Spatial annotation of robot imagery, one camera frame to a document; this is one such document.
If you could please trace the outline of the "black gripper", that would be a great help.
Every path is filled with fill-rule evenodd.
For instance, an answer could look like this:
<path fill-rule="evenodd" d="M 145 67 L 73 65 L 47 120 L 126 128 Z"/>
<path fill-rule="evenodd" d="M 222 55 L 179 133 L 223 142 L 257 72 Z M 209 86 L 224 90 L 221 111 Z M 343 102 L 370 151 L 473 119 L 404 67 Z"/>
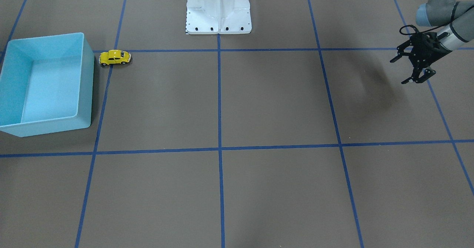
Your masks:
<path fill-rule="evenodd" d="M 410 46 L 412 47 L 411 51 L 406 52 L 405 49 Z M 436 71 L 430 67 L 431 64 L 447 54 L 449 54 L 449 50 L 443 46 L 436 32 L 418 32 L 398 45 L 397 55 L 390 60 L 390 63 L 407 56 L 413 67 L 418 69 L 414 69 L 412 75 L 401 83 L 403 85 L 410 82 L 420 84 L 436 74 Z"/>

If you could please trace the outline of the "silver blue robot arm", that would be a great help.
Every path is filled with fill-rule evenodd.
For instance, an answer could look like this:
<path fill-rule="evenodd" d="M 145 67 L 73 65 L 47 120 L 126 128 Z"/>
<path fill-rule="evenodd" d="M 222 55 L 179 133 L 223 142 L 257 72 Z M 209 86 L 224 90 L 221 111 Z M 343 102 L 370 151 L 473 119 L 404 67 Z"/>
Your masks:
<path fill-rule="evenodd" d="M 416 25 L 409 25 L 408 40 L 398 45 L 396 62 L 406 56 L 413 66 L 403 84 L 424 83 L 436 72 L 431 65 L 473 40 L 474 3 L 428 0 L 418 7 Z"/>

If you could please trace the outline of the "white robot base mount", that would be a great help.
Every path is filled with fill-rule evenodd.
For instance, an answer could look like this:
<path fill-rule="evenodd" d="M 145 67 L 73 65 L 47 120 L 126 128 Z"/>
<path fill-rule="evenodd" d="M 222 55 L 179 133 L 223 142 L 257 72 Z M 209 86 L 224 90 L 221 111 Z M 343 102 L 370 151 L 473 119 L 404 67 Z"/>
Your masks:
<path fill-rule="evenodd" d="M 187 0 L 185 32 L 190 35 L 249 34 L 250 0 Z"/>

